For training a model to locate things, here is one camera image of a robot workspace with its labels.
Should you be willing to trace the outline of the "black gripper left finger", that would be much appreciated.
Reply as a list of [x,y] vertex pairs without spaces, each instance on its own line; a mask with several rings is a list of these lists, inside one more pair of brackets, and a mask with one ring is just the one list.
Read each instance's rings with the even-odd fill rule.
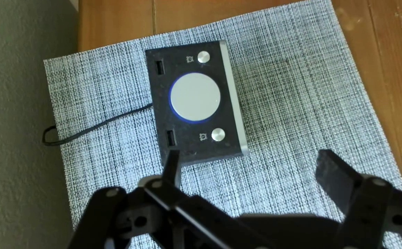
[[176,150],[171,150],[166,156],[166,161],[162,169],[162,179],[171,183],[173,187],[180,185],[179,153]]

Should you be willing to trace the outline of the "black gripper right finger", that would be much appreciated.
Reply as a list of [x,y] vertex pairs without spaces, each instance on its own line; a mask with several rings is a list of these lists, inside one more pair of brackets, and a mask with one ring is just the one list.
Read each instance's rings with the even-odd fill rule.
[[331,150],[320,150],[317,153],[314,178],[325,196],[342,214],[347,212],[353,193],[363,180],[354,169]]

